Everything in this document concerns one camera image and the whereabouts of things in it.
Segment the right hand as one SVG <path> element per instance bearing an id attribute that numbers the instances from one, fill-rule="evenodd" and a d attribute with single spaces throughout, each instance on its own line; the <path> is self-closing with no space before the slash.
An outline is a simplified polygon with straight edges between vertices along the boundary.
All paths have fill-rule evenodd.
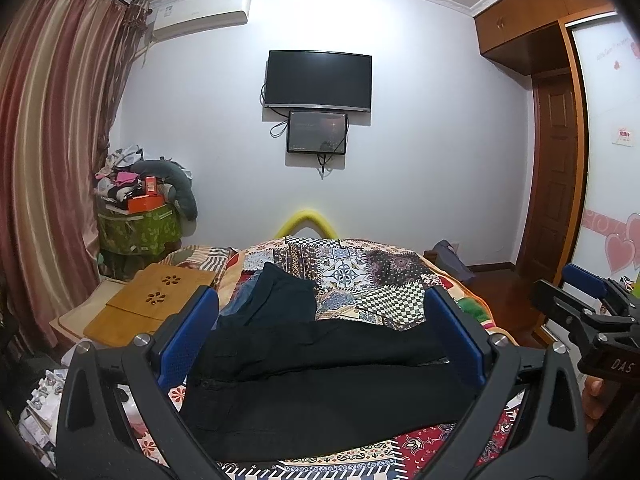
<path id="1" fill-rule="evenodd" d="M 586 422 L 594 424 L 605 411 L 603 399 L 605 382 L 601 378 L 588 376 L 582 389 L 582 409 Z"/>

